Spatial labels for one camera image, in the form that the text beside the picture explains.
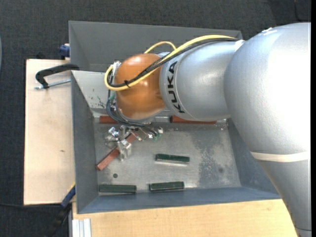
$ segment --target gray bin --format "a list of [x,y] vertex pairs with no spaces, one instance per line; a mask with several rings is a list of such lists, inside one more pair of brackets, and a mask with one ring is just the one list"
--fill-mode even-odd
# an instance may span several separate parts
[[[69,29],[71,62],[88,71],[72,73],[78,213],[279,198],[230,119],[215,125],[160,123],[164,134],[157,142],[134,141],[128,159],[117,158],[102,171],[95,168],[111,150],[103,139],[111,126],[100,124],[98,119],[106,114],[102,72],[111,63],[141,53],[161,40],[179,46],[209,34],[241,39],[240,31],[75,21],[69,22]],[[163,46],[155,51],[170,50]],[[190,163],[157,163],[156,154],[190,156]],[[149,191],[150,183],[172,181],[184,181],[185,189]],[[105,196],[98,192],[100,184],[136,185],[137,193]]]

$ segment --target metal clamp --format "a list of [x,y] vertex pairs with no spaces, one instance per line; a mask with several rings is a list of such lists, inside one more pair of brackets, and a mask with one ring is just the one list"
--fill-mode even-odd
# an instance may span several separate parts
[[79,67],[75,64],[67,63],[67,64],[63,64],[63,65],[56,66],[53,68],[38,71],[35,75],[35,79],[41,84],[41,86],[35,87],[35,89],[43,89],[43,88],[47,89],[55,85],[70,82],[70,79],[68,79],[68,80],[57,81],[53,83],[47,83],[46,80],[44,79],[44,77],[54,75],[60,72],[68,71],[68,70],[79,70]]

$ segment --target yellow cable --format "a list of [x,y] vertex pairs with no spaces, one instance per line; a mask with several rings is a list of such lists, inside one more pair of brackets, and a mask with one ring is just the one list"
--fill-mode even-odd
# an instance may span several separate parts
[[153,50],[156,46],[159,46],[159,45],[163,45],[163,44],[168,44],[170,46],[172,46],[173,50],[177,49],[176,46],[169,42],[169,41],[161,41],[161,42],[158,42],[156,43],[155,45],[152,45],[150,48],[148,48],[144,53],[149,53],[151,50]]
[[[199,41],[202,41],[202,40],[210,40],[210,39],[235,39],[233,37],[229,37],[229,36],[223,36],[223,35],[206,35],[206,36],[201,36],[201,37],[198,37],[198,38],[195,38],[195,39],[192,39],[186,43],[184,43],[183,45],[179,46],[177,49],[173,50],[171,53],[169,53],[166,57],[164,57],[161,61],[164,61],[165,59],[168,59],[169,57],[171,57],[172,55],[174,54],[177,54],[179,51],[183,50],[184,48],[196,43],[196,42],[199,42]],[[110,73],[110,71],[113,69],[112,66],[110,66],[106,72],[105,72],[105,75],[104,75],[104,83],[106,85],[106,87],[109,89],[109,90],[112,90],[112,91],[121,91],[121,90],[125,90],[125,89],[128,89],[128,88],[131,88],[132,86],[135,86],[136,84],[138,84],[140,81],[142,81],[143,79],[145,79],[146,77],[150,76],[156,69],[150,71],[149,73],[145,74],[144,76],[142,76],[141,78],[137,79],[136,81],[134,82],[131,82],[128,86],[127,85],[124,85],[124,86],[121,86],[121,87],[112,87],[108,84],[107,82],[107,78],[108,78],[108,74]]]

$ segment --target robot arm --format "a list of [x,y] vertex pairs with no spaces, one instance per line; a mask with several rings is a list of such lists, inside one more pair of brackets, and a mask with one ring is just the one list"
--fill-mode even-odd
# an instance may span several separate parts
[[[298,235],[311,236],[311,24],[276,27],[248,41],[220,37],[172,53],[133,56],[117,69],[115,83],[126,89],[116,94],[122,120],[148,124],[165,106],[188,120],[232,118]],[[148,66],[156,73],[143,80]],[[110,78],[106,73],[108,86]]]

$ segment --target black carpet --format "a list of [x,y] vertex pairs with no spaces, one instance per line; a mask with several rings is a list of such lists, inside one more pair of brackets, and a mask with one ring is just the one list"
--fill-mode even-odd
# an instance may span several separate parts
[[0,0],[0,237],[43,236],[58,211],[22,207],[24,59],[59,59],[69,20],[240,30],[247,40],[310,19],[311,0]]

